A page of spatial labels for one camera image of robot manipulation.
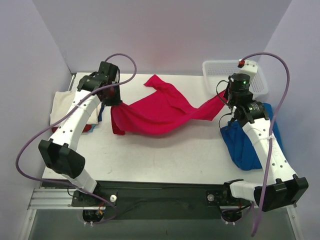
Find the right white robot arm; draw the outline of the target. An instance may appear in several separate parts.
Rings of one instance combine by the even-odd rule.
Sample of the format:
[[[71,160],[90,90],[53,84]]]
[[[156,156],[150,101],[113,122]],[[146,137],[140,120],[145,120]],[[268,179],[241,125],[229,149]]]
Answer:
[[[238,199],[252,201],[263,212],[295,205],[309,187],[305,177],[298,177],[289,165],[273,134],[272,120],[263,103],[253,99],[250,76],[229,76],[225,97],[232,108],[232,118],[249,138],[264,172],[261,185],[243,179],[229,182],[221,192],[222,200],[233,204]]]

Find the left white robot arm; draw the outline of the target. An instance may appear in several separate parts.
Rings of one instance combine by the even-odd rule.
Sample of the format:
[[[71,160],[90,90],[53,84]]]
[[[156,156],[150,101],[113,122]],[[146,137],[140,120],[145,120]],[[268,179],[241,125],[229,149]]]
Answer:
[[[101,201],[101,193],[96,190],[97,182],[85,170],[85,158],[76,152],[81,134],[92,113],[103,100],[109,98],[106,89],[87,98],[90,92],[120,81],[120,71],[113,73],[94,72],[84,76],[78,83],[77,91],[68,112],[76,110],[51,135],[49,140],[41,140],[38,149],[47,168],[62,175],[76,187],[85,190],[83,200],[90,206]]]

